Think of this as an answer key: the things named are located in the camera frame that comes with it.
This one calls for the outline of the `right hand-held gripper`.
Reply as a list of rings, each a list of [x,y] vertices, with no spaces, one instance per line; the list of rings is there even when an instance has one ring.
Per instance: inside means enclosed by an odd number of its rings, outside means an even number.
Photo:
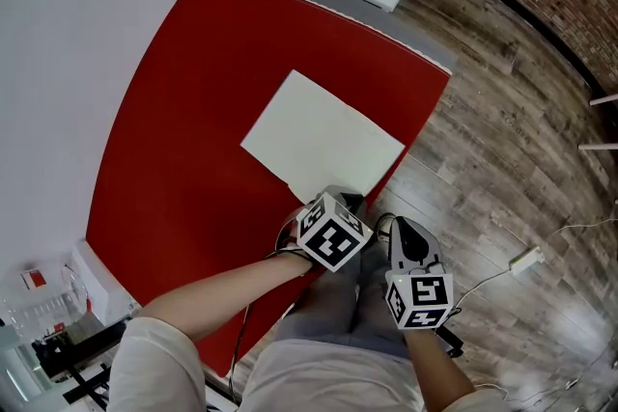
[[[386,304],[402,330],[436,329],[454,307],[453,276],[436,238],[420,224],[395,217],[388,232]]]

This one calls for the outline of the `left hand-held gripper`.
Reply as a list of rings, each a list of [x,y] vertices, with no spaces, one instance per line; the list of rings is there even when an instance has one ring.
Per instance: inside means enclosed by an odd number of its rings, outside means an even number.
[[[351,189],[329,185],[296,215],[296,245],[336,272],[370,240],[373,230],[361,219],[365,198]]]

